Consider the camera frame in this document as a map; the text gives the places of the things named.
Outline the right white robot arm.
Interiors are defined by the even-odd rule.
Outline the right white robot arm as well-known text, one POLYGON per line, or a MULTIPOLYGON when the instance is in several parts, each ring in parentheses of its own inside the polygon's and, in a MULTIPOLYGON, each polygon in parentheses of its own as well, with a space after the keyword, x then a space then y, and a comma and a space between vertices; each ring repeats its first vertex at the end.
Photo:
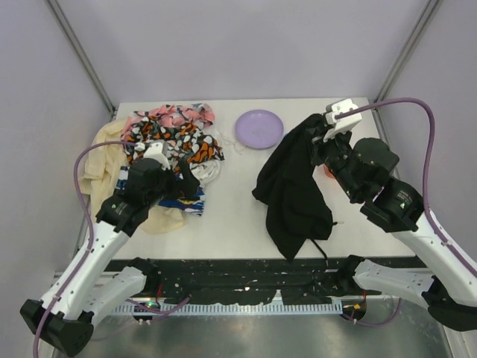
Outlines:
POLYGON ((426 217, 422 195, 392 175, 399 157, 377 138, 350 144, 351 133, 326 138, 329 129, 309 129, 312 163, 324 164, 367 220, 406 245, 428 274, 381 266, 350 255, 338 271, 344 291, 391 294, 424 309, 443 326, 476 329, 476 264, 450 238, 441 239, 426 217))

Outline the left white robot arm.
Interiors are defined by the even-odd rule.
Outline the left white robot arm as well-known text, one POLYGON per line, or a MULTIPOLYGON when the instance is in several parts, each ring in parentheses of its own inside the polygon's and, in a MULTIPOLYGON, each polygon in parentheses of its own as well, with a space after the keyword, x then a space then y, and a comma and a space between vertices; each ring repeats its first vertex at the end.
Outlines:
POLYGON ((186 160, 176 169, 160 161, 137 160, 129 169, 125 188, 106 199, 96 215, 92 236, 83 244, 60 279, 39 300, 28 299, 20 315, 35 335, 67 357, 79 354, 95 328, 128 298, 152 295, 160 285, 159 269, 151 260, 132 259, 113 279, 95 284, 111 259, 147 220, 163 199, 193 195, 200 185, 186 160))

